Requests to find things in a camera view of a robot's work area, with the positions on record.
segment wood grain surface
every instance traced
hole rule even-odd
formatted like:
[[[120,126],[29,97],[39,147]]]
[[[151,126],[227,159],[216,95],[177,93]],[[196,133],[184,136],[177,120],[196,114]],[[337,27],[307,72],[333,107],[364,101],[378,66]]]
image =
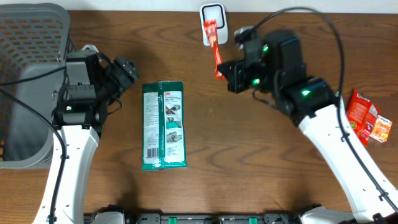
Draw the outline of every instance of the wood grain surface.
[[[315,147],[289,119],[234,95],[215,80],[213,53],[203,46],[198,13],[71,11],[70,34],[110,58],[136,62],[140,81],[123,96],[123,109],[106,121],[88,179],[85,212],[110,203],[166,213],[254,213],[293,210],[311,203],[349,211],[348,201]],[[234,30],[267,14],[228,13],[224,61],[242,57]],[[344,99],[353,89],[381,114],[398,121],[398,15],[330,14],[345,47]],[[340,69],[336,42],[318,17],[286,14],[261,27],[296,30],[308,72],[336,90]],[[188,167],[141,171],[142,83],[182,80]],[[388,142],[370,140],[368,151],[398,185],[398,128]],[[30,223],[43,196],[48,170],[0,170],[0,223]]]

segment black cable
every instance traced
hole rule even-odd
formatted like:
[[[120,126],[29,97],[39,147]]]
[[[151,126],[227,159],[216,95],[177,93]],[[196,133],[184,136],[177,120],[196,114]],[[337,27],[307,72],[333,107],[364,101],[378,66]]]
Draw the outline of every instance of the black cable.
[[[21,100],[18,100],[17,98],[15,98],[12,95],[8,94],[6,91],[0,89],[0,93],[2,93],[4,96],[8,97],[12,101],[16,102],[17,104],[21,105],[22,107],[24,107],[25,109],[30,111],[32,114],[34,114],[38,118],[40,118],[42,121],[44,121],[44,123],[51,129],[51,131],[54,133],[54,135],[60,141],[61,148],[62,148],[62,156],[60,158],[61,159],[61,164],[60,164],[60,169],[58,171],[57,179],[55,181],[54,193],[53,193],[52,199],[51,199],[50,215],[48,217],[49,218],[49,223],[53,224],[54,223],[54,219],[55,219],[55,215],[54,215],[54,213],[55,213],[55,202],[57,201],[58,190],[59,190],[60,184],[61,184],[63,167],[65,165],[65,158],[67,156],[67,148],[65,147],[65,143],[63,142],[61,135],[59,135],[57,130],[55,130],[55,127],[52,125],[52,123],[49,120],[47,120],[43,115],[41,115],[39,112],[37,112],[35,109],[31,108],[30,106],[28,106],[27,104],[25,104]]]
[[[280,71],[277,70],[274,74],[274,90],[275,90],[275,97],[279,99],[279,73]]]
[[[381,194],[381,197],[384,197],[385,200],[387,201],[387,203],[392,207],[392,209],[394,209],[394,211],[396,213],[398,213],[397,206],[394,204],[394,202],[391,201],[391,199],[388,197],[388,193],[383,190],[383,188],[379,185],[377,180],[373,177],[372,173],[370,173],[369,169],[365,166],[364,162],[359,157],[358,153],[355,151],[353,145],[349,141],[348,133],[346,133],[346,131],[344,130],[343,122],[341,121],[341,111],[340,111],[340,98],[341,98],[341,93],[343,92],[344,75],[345,75],[344,49],[343,49],[343,43],[341,41],[340,35],[337,32],[335,25],[329,19],[329,17],[327,17],[326,14],[324,14],[320,11],[317,11],[315,9],[309,8],[309,7],[300,7],[300,6],[299,7],[288,7],[286,9],[281,9],[279,11],[276,11],[276,12],[270,14],[269,16],[267,16],[266,18],[264,18],[257,25],[255,25],[251,30],[247,31],[246,34],[243,35],[242,39],[245,39],[248,35],[250,35],[251,32],[258,29],[258,27],[263,25],[263,23],[267,22],[269,19],[272,19],[273,17],[278,16],[284,12],[294,11],[294,10],[306,10],[306,11],[314,12],[316,15],[320,16],[329,25],[330,29],[332,30],[333,34],[335,35],[338,49],[340,52],[340,83],[339,83],[339,88],[338,88],[338,100],[337,100],[337,102],[338,102],[337,103],[337,120],[338,120],[338,125],[340,127],[340,131],[343,135],[344,140],[347,142],[347,145],[351,149],[351,152],[354,154],[354,157],[359,162],[362,169],[365,171],[366,175],[368,175],[368,177],[371,179],[372,183],[376,186],[377,190]]]
[[[273,103],[271,103],[270,101],[268,101],[268,100],[266,100],[266,99],[260,99],[260,98],[256,97],[256,92],[257,92],[257,91],[258,91],[258,90],[253,90],[253,93],[252,93],[253,98],[254,98],[255,100],[258,100],[258,101],[260,101],[260,102],[263,102],[263,103],[267,104],[267,105],[270,106],[272,109],[275,109],[275,110],[278,109],[278,108],[276,107],[276,105],[273,104]]]
[[[108,115],[111,115],[115,112],[117,112],[118,110],[120,110],[122,108],[122,101],[120,99],[115,99],[116,102],[118,102],[120,104],[120,107],[116,108],[115,110],[111,111],[108,113]]]
[[[36,79],[40,79],[40,78],[46,77],[48,75],[51,75],[51,74],[53,74],[53,73],[55,73],[57,71],[61,71],[61,70],[64,70],[64,69],[66,69],[65,66],[64,67],[59,67],[59,68],[56,68],[54,70],[51,70],[51,71],[46,72],[46,73],[41,74],[41,75],[37,75],[37,76],[32,77],[32,78],[25,78],[25,79],[13,81],[13,82],[0,83],[0,86],[14,85],[14,84],[18,84],[18,83],[24,83],[24,82],[33,81],[33,80],[36,80]]]
[[[106,56],[105,54],[103,54],[103,53],[101,53],[101,52],[98,52],[98,53],[97,53],[97,56],[98,56],[99,58],[101,58],[101,59],[104,59],[105,62],[107,62],[108,64],[112,65],[111,59],[109,59],[109,57]]]

